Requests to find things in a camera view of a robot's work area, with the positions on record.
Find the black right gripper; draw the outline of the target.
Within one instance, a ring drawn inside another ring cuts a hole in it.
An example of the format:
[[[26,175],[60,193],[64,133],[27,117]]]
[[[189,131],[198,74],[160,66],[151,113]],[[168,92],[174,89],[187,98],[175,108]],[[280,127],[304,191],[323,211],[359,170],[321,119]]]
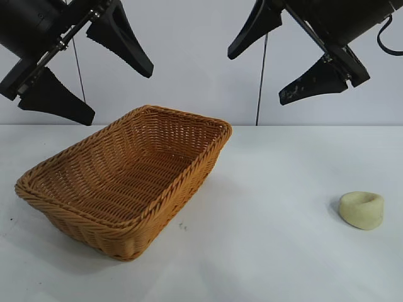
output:
[[[281,105],[356,87],[370,75],[348,46],[353,40],[402,8],[402,1],[285,1],[285,9],[323,49],[324,55],[279,92]],[[227,49],[234,60],[254,42],[282,25],[283,1],[256,0]]]

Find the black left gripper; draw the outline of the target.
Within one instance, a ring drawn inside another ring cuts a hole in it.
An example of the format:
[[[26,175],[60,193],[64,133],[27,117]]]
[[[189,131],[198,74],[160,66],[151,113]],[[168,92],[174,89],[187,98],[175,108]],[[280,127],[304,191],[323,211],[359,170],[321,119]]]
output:
[[[95,111],[45,66],[67,48],[95,8],[96,1],[1,1],[1,45],[20,59],[1,81],[1,94],[14,100],[39,73],[20,96],[18,107],[91,126]],[[110,1],[86,35],[142,76],[152,76],[154,65],[134,35],[121,1]]]

